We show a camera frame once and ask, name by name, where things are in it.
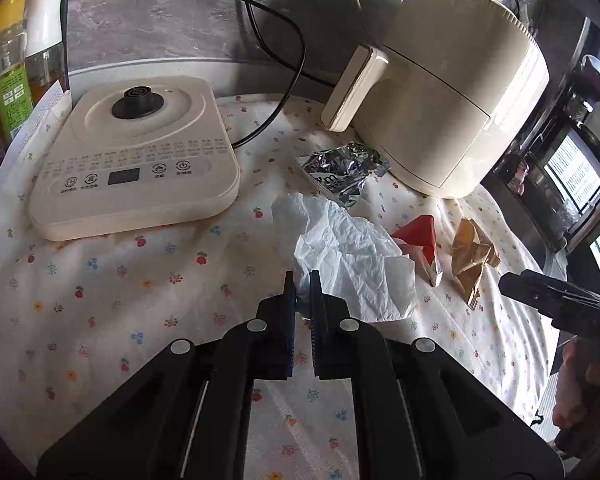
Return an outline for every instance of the digital display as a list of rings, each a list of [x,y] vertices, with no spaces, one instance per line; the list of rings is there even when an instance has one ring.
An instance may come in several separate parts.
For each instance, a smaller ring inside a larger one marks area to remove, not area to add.
[[[123,184],[124,182],[135,182],[140,179],[140,168],[131,170],[112,171],[109,173],[107,184]]]

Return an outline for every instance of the yellow bottle cap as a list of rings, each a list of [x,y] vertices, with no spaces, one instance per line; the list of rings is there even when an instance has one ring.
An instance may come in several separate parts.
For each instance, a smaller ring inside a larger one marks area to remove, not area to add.
[[[24,19],[24,3],[27,0],[3,0],[0,2],[0,33]]]

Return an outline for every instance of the silver screw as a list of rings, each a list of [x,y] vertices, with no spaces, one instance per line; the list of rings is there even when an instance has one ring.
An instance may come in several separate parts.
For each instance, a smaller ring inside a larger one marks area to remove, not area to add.
[[[262,332],[266,330],[267,322],[264,319],[251,319],[250,322],[247,323],[247,330],[249,332]]]
[[[360,323],[358,323],[355,319],[347,317],[347,319],[343,319],[340,322],[340,328],[343,329],[345,332],[355,332],[357,329],[360,328]]]
[[[416,341],[416,348],[428,354],[436,349],[436,344],[431,339],[423,337]]]
[[[191,343],[186,339],[178,339],[171,343],[171,351],[174,354],[186,354],[189,350],[191,350]]]

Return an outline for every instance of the floral tablecloth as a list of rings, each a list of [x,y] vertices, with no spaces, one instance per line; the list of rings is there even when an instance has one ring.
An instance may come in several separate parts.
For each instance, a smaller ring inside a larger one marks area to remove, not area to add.
[[[229,135],[261,123],[276,96],[218,100]],[[173,339],[202,343],[253,317],[258,302],[282,291],[270,206],[276,196],[315,189],[294,157],[353,136],[325,132],[322,105],[293,98],[259,137],[237,150],[240,193],[205,221],[84,238],[42,239],[27,217],[27,197],[52,139],[24,147],[0,190],[0,434],[34,469],[42,452]],[[391,233],[421,214],[435,216],[444,276],[438,288],[416,277],[416,312],[379,323],[410,342],[428,336],[525,421],[548,380],[558,332],[537,311],[504,298],[504,272],[538,270],[478,186],[462,200],[427,198],[391,174],[370,178],[350,213]],[[450,272],[459,220],[474,218],[502,262],[487,267],[471,311]],[[245,478],[357,478],[349,381],[313,377],[310,332],[296,321],[294,377],[256,382]],[[132,457],[121,457],[132,460]]]

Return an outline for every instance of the green label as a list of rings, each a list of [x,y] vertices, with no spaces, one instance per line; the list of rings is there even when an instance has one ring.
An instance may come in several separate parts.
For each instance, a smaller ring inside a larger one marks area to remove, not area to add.
[[[0,76],[0,120],[8,140],[13,140],[32,111],[27,73],[24,65],[20,65]]]

